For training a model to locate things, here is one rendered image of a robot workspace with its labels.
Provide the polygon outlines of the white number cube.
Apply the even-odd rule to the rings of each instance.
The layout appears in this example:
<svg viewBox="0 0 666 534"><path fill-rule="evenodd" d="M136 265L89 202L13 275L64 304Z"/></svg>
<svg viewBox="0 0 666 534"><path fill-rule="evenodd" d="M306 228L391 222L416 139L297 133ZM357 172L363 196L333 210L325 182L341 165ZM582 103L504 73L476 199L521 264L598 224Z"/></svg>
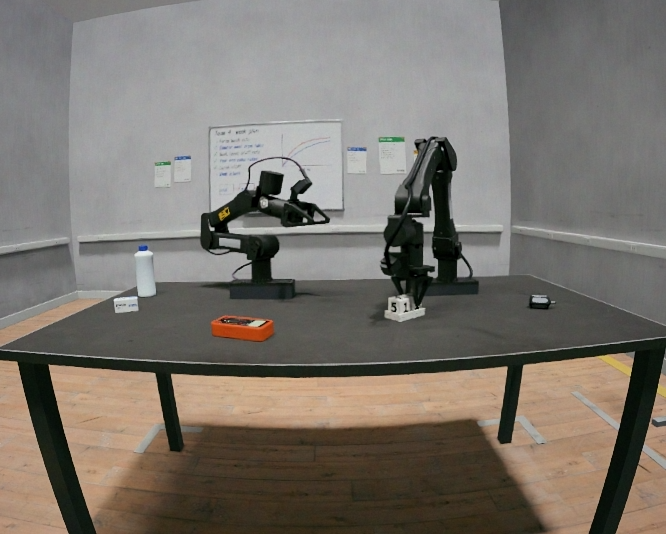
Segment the white number cube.
<svg viewBox="0 0 666 534"><path fill-rule="evenodd" d="M389 312L397 314L411 312L411 298L403 296L389 298Z"/></svg>
<svg viewBox="0 0 666 534"><path fill-rule="evenodd" d="M401 295L401 296L411 298L411 311L415 311L415 310L418 310L418 309L422 309L422 302L421 302L420 306L417 306L417 307L415 306L414 298L413 298L413 294L412 294L412 293L405 294L405 295Z"/></svg>

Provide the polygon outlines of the orange digital multimeter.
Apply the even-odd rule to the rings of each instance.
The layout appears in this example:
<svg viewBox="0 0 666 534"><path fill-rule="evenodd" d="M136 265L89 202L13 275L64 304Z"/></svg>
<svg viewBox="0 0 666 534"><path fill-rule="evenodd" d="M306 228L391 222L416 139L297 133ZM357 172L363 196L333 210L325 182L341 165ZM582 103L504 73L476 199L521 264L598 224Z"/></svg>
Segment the orange digital multimeter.
<svg viewBox="0 0 666 534"><path fill-rule="evenodd" d="M274 334L272 320L224 316L213 321L211 327L213 336L257 342L262 342Z"/></svg>

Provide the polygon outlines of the small white cardboard box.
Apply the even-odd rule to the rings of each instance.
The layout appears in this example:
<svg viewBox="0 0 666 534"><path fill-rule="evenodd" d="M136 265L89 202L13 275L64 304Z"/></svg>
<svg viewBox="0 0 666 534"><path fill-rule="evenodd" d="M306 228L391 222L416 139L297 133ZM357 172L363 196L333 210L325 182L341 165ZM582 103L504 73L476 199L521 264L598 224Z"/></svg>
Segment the small white cardboard box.
<svg viewBox="0 0 666 534"><path fill-rule="evenodd" d="M114 305L115 305L115 313L138 311L137 296L115 298Z"/></svg>

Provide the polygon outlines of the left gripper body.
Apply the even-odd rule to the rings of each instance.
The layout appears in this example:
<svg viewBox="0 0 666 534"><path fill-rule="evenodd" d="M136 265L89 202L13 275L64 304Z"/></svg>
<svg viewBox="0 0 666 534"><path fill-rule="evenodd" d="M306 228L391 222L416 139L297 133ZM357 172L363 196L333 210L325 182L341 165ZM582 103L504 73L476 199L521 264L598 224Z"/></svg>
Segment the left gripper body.
<svg viewBox="0 0 666 534"><path fill-rule="evenodd" d="M401 246L401 252L389 252L391 266L400 260L401 268L396 273L397 277L419 280L428 278L428 271L435 272L435 266L423 265L423 244ZM425 271L426 269L429 269ZM421 275L422 274L422 275ZM416 276L415 276L416 275Z"/></svg>

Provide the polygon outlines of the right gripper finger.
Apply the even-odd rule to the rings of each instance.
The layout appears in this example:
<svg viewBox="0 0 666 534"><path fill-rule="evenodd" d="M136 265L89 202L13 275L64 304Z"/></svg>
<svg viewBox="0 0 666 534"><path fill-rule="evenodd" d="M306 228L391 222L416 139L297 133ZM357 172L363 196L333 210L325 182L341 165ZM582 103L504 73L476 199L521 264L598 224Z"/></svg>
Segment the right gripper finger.
<svg viewBox="0 0 666 534"><path fill-rule="evenodd" d="M330 218L315 203L311 203L308 215L311 218L314 218L315 211L317 211L322 217L324 217L325 220L323 220L323 221L314 221L313 225L328 224L330 222Z"/></svg>
<svg viewBox="0 0 666 534"><path fill-rule="evenodd" d="M295 217L295 212L303 216L308 220L308 222L302 222L302 223L293 223L294 217ZM290 203L288 206L288 211L286 214L286 219L284 223L284 228L290 228L290 227L300 227L300 226L309 226L313 225L314 219L312 219L308 214L306 214L303 210L301 210L298 206L296 206L294 203Z"/></svg>

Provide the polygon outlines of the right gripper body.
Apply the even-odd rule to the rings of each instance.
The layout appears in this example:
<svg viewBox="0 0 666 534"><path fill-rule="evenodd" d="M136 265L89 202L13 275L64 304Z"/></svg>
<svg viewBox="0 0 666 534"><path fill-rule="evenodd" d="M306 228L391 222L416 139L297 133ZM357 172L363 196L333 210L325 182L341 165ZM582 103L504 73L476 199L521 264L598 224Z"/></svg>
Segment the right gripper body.
<svg viewBox="0 0 666 534"><path fill-rule="evenodd" d="M301 182L302 180L299 180L293 187L290 188L291 194L290 198L288 200L284 199L275 199L274 202L272 203L271 206L271 213L273 217L281 219L280 224L282 224L282 227L284 227L285 219L286 219L286 214L287 214L287 209L290 203L294 203L296 206L298 206L301 210L306 211L307 214L309 214L309 209L310 205L312 202L306 202L306 201L299 201L300 199L298 198L298 194L294 190L294 188ZM287 201L287 202L286 202ZM284 204L286 202L286 204ZM284 211L283 211L284 208ZM298 223L298 222L303 222L304 217L298 216L295 212L295 217L293 223ZM298 217L297 217L298 216ZM297 219L296 219L297 218Z"/></svg>

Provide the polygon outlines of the white bottle with blue cap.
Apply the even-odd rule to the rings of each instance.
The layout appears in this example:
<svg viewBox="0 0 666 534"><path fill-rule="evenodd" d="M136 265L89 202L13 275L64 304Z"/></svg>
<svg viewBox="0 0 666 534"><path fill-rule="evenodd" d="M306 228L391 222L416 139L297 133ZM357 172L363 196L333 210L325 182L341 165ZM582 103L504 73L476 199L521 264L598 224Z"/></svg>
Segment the white bottle with blue cap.
<svg viewBox="0 0 666 534"><path fill-rule="evenodd" d="M153 253L147 250L147 245L139 246L139 252L134 256L138 296L142 298L156 295Z"/></svg>

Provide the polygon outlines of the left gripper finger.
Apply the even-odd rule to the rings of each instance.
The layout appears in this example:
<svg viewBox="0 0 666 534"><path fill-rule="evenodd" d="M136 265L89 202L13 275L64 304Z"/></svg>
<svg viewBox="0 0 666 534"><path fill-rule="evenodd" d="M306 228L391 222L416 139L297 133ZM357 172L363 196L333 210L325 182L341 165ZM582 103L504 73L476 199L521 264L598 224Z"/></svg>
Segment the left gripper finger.
<svg viewBox="0 0 666 534"><path fill-rule="evenodd" d="M423 297L424 297L429 285L431 284L432 280L433 280L432 276L428 276L428 278L419 279L419 280L410 279L412 294L413 294L414 303L415 303L416 307L420 306L420 304L423 300ZM419 299L418 299L418 287L419 287L419 284L422 284L422 283L423 283L423 286L422 286L421 293L420 293L420 296L419 296Z"/></svg>
<svg viewBox="0 0 666 534"><path fill-rule="evenodd" d="M397 289L397 291L398 291L398 293L399 293L400 296L401 296L401 295L404 295L403 290L402 290L402 287L401 287L401 284L400 284L401 281L406 281L406 291L405 291L405 294L409 294L409 293L410 293L410 290L411 290L410 279L408 279L408 278L402 278L402 277L397 277L397 276L394 275L394 276L391 276L391 280L393 281L393 283L394 283L394 285L395 285L395 287L396 287L396 289Z"/></svg>

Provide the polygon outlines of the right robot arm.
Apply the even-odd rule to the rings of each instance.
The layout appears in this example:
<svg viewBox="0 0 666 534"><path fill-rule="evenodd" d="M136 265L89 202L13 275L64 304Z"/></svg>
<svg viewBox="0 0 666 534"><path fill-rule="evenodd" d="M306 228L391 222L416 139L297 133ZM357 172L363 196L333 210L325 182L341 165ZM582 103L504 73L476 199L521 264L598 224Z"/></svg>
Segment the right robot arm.
<svg viewBox="0 0 666 534"><path fill-rule="evenodd" d="M281 194L283 179L282 173L262 170L256 190L243 190L219 209L201 215L200 243L203 249L244 252L248 254L247 260L251 260L252 279L234 279L229 286L293 286L295 283L295 279L272 277L271 258L275 258L280 248L276 236L235 234L228 228L232 219L252 211L259 210L272 216L271 206L275 199L280 199L274 196ZM220 227L214 230L222 234L210 231L210 227Z"/></svg>

